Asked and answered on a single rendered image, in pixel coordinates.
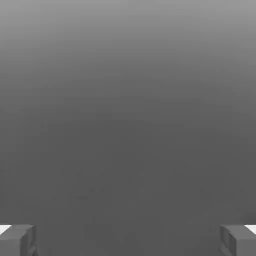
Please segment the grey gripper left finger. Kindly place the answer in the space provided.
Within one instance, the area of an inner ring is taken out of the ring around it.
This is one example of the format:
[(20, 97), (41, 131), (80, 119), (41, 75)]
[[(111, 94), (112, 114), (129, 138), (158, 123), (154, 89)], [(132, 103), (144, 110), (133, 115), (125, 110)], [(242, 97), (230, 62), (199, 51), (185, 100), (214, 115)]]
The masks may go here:
[(0, 256), (38, 256), (37, 226), (0, 224)]

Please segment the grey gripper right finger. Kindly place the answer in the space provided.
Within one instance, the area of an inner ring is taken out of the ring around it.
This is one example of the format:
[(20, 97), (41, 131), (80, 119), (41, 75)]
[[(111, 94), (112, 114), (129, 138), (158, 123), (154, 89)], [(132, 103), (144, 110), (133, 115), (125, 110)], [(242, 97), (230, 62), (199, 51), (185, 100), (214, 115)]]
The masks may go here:
[(256, 256), (256, 224), (221, 225), (219, 235), (223, 256)]

